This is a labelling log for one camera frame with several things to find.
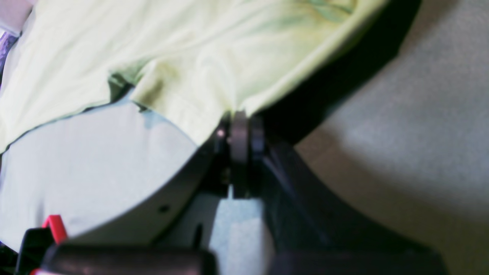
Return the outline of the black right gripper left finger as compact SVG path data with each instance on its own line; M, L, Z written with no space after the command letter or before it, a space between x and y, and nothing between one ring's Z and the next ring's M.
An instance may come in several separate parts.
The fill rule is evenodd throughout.
M228 164L230 115L167 183L109 222L50 247L42 275L214 275L207 246Z

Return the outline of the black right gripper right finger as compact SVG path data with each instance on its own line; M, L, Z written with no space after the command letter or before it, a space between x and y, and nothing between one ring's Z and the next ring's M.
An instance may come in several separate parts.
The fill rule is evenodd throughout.
M276 255L270 275L446 275L441 256L347 204L293 146L249 121L254 178Z

